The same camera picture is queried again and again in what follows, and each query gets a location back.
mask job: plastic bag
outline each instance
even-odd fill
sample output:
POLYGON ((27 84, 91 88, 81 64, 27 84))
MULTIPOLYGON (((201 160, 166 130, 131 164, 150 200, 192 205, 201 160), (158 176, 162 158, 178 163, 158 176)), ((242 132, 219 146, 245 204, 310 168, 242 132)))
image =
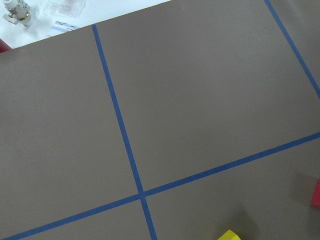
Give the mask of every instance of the plastic bag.
POLYGON ((49 0, 44 8, 44 13, 78 18, 85 6, 86 0, 49 0))

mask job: white cap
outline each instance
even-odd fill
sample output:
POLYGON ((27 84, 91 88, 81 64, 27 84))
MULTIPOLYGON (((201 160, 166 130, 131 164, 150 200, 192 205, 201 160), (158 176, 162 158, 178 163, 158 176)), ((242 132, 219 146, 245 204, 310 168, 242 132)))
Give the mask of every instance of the white cap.
POLYGON ((18 5, 18 0, 2 0, 2 2, 8 9, 13 9, 18 5))

